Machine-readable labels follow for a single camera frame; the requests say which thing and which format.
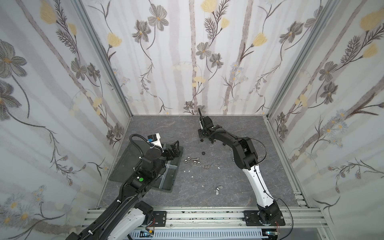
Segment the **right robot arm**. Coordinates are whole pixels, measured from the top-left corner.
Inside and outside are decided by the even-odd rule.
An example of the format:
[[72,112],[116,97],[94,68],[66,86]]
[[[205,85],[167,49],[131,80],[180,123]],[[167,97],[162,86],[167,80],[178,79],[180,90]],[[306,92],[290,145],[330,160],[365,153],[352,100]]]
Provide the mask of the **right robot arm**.
[[198,108],[201,128],[198,130],[201,141],[208,139],[212,143],[220,141],[229,146],[234,154],[234,162],[247,176],[257,200],[258,212],[255,217],[247,217],[252,224],[262,226],[284,226],[285,219],[277,201],[271,196],[261,175],[259,157],[252,139],[238,137],[229,133],[220,125],[214,125],[211,118],[203,116]]

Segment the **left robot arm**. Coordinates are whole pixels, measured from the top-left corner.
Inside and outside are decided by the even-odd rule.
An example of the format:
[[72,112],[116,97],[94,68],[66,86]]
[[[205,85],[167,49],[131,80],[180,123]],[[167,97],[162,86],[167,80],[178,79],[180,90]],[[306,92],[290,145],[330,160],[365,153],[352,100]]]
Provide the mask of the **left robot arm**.
[[154,208],[142,201],[145,194],[165,172],[166,162],[181,156],[180,142],[162,149],[151,145],[141,156],[141,165],[125,180],[114,202],[79,234],[70,233],[68,240],[123,240],[138,227],[153,227]]

